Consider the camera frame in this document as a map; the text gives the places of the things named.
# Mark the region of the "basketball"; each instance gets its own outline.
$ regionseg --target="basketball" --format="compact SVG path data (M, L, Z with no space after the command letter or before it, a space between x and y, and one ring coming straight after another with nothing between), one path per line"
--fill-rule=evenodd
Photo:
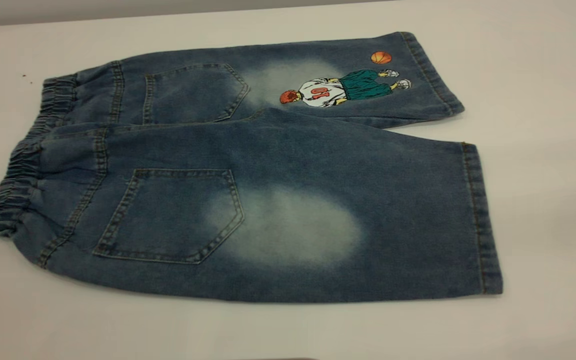
M386 51L377 51L370 57L375 64L386 64L391 62L393 57Z

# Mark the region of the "pocket stitching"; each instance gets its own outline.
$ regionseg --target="pocket stitching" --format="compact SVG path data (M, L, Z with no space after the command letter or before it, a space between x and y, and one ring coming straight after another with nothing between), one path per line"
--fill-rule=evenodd
M217 236L212 239L208 244L204 245L199 251L192 255L188 255L181 259L166 255L164 253L154 253L145 251L125 251L125 250L109 250L108 248L115 244L114 238L119 230L119 225L123 221L128 208L132 205L137 196L138 189L142 180L156 176L158 178L223 178L228 183L228 189L232 199L235 214L231 221L217 233ZM138 168L133 171L128 188L121 197L119 205L114 210L110 223L103 231L103 235L99 239L96 247L93 250L94 255L104 256L108 258L127 259L127 260L142 260L149 262L165 262L174 264L200 264L208 258L219 246L228 239L228 237L235 231L239 225L243 223L245 214L243 212L242 203L239 198L236 183L234 181L232 171L226 169L192 169L192 170L177 170L177 169L158 169L158 168Z
M250 92L250 86L246 83L242 76L240 76L235 69L227 63L213 63L213 64L193 64L190 66L184 66L181 68L174 68L173 70L169 71L162 71L158 73L147 73L145 75L146 79L146 96L144 99L143 105L143 114L142 114L142 125L149 125L153 121L153 102L154 102L154 92L156 88L156 77L169 75L174 73L185 73L190 70L200 69L200 68L218 68L218 69L225 69L230 75L241 84L241 90L237 94L235 100L230 104L227 105L226 109L222 110L224 114L222 116L218 116L216 119L211 120L212 122L222 121L226 119L230 119L235 114L235 111L240 107L242 101Z

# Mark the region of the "seam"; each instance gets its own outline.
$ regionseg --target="seam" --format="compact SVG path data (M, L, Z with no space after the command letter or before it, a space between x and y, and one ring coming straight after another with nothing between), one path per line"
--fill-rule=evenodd
M105 128L103 132L101 132L100 135L94 139L93 142L94 152L96 153L96 168L98 170L95 180L89 185L86 193L82 196L77 207L75 207L72 214L70 215L70 218L66 223L66 227L64 228L64 232L56 239L53 239L41 251L41 255L39 255L38 264L43 269L46 269L46 266L48 265L48 259L50 259L53 253L71 239L75 232L75 228L80 221L80 218L82 218L84 210L87 209L94 194L96 193L97 189L99 189L101 183L106 177L108 172L108 154L106 152L107 132L108 128Z
M41 142L37 143L36 146L38 147L35 154L36 155L36 167L35 169L41 169L41 158L42 158L42 148L41 148ZM39 170L36 170L34 172L34 174L32 174L33 176L30 177L31 179L33 179L33 184L30 186L30 190L28 191L28 195L25 198L25 203L23 203L23 206L21 207L21 209L19 210L19 214L16 215L16 217L14 218L14 221L16 223L22 223L21 221L21 217L26 213L26 211L28 210L28 208L30 207L30 203L32 202L32 198L33 195L35 194L36 191L38 191L38 179L39 179ZM12 186L12 189L10 191L10 194L13 194L13 192L17 189L18 187L18 183L15 182Z
M466 165L466 174L468 176L468 188L470 189L470 200L472 201L472 213L475 219L475 229L477 233L477 250L478 250L478 258L479 258L479 271L481 274L481 286L483 289L483 294L488 292L486 286L486 272L484 271L484 264L482 258L482 231L480 229L480 217L477 214L477 204L475 201L475 192L473 189L473 176L471 175L471 166L468 161L468 148L465 142L461 143L461 148L463 150L463 160L464 164Z
M232 75L232 77L241 84L241 90L239 91L239 94L237 94L237 98L235 98L233 103L229 107L226 107L226 116L217 118L215 121L222 121L233 117L233 114L235 114L240 105L242 105L242 101L250 91L250 86L246 83L243 77L240 76L232 66L230 66L230 64L223 64L223 67L226 68L230 75Z
M265 107L257 110L254 114L250 115L246 118L240 118L237 120L228 121L229 124L231 123L238 123L243 121L252 121L256 118L260 117L263 112L266 110ZM138 124L135 123L133 125L121 125L118 127L112 128L113 134L123 134L128 132L145 132L148 130L158 130L163 128L175 128L175 127L186 127L186 126L210 126L210 125L217 125L217 122L213 121L206 121L206 122L186 122L186 123L145 123L145 124ZM59 139L69 139L69 138L82 138L82 137L96 137L100 133L100 129L103 131L105 128L97 128L93 130L85 130L79 132L72 132L69 134L61 134L61 135L51 135L50 137L46 138L47 141L52 140L59 140Z
M139 179L155 178L215 178L228 176L223 169L198 168L198 169L174 169L174 168L136 168L133 176Z
M412 55L414 62L417 64L417 66L419 66L419 69L421 69L421 73L423 74L423 77L425 77L426 82L428 82L428 84L430 84L430 88L434 92L434 95L436 95L437 98L439 98L439 100L441 100L443 105L446 108L448 108L448 115L449 116L454 115L453 107L450 106L448 104L448 102L445 100L445 98L443 98L443 96L441 96L439 91L437 91L437 87L435 86L434 82L430 81L430 77L428 77L428 71L427 71L426 67L423 66L423 64L420 62L418 55L416 53L414 53L412 48L410 47L409 39L407 39L406 35L404 35L403 32L400 32L399 34L401 35L401 38L404 40L404 43L406 44L406 48L408 49L408 52L410 53L410 55Z
M153 96L155 92L155 77L147 74L146 79L146 98L143 101L142 125L149 125L153 119Z
M155 257L138 257L138 256L130 256L130 253L126 256L122 255L108 255L105 253L93 252L95 255L103 256L105 258L110 259L120 259L120 260L133 260L138 262L153 262L153 263L163 263L163 264L185 264L185 265L199 265L205 260L204 257L201 260L194 260L194 261L183 261L183 260L168 260L168 259L157 259Z
M208 243L208 245L204 247L204 249L208 248L209 250L208 253L203 255L203 257L201 258L202 260L210 256L210 254L212 254L219 247L221 243L226 241L226 239L228 239L228 237L233 233L233 231L237 229L238 225L243 223L245 218L242 203L239 198L239 192L237 191L237 186L235 184L235 179L233 177L233 173L230 170L227 170L221 174L221 177L224 178L224 180L226 180L226 182L228 183L230 198L232 199L232 205L235 208L235 214L230 220L230 222L221 231L219 231L217 237L215 237L215 239L213 239L210 243Z
M77 80L77 74L74 74L72 76L71 79L72 82L72 86L71 88L71 92L70 92L70 102L68 103L68 111L67 112L62 112L61 113L61 120L66 120L66 116L68 114L70 114L71 112L73 112L73 109L75 107L75 101L77 101L77 88L79 85L78 80Z
M150 73L150 76L164 76L172 73L185 73L190 70L195 70L197 68L221 68L223 64L221 63L199 63L199 64L190 64L188 66L174 68L172 70L160 71L156 73Z
M112 64L112 80L114 81L114 96L112 96L112 103L110 103L110 122L119 123L126 82L121 62L113 61L110 64Z
M121 201L119 201L119 205L114 210L114 214L112 214L112 218L110 218L110 222L106 225L105 230L103 230L103 234L99 238L93 253L97 253L98 251L107 251L103 250L102 248L106 248L108 246L112 246L113 242L112 239L117 235L117 231L119 230L119 225L123 221L124 217L126 216L126 212L128 212L128 208L132 205L133 201L135 200L135 196L137 196L137 191L139 191L140 183L142 182L142 178L133 175L130 179L130 183L126 188L126 191L121 196Z

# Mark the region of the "player's red hair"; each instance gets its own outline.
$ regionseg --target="player's red hair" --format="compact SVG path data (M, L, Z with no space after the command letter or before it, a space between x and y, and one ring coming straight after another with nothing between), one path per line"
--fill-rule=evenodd
M297 99L297 91L295 90L284 91L281 96L279 96L281 104L292 103L295 99Z

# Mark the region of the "pant leg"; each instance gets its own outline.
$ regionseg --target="pant leg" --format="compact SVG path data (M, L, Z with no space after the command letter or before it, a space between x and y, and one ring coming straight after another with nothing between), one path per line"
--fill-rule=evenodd
M0 192L0 229L51 272L263 303L502 292L473 145L278 109L58 130Z
M385 51L392 60L375 64ZM311 107L281 104L280 95L316 78L342 78L365 69L395 69L414 86L397 96ZM113 61L73 75L70 121L124 125L232 121L259 109L281 109L388 128L443 119L464 111L413 34L157 52Z

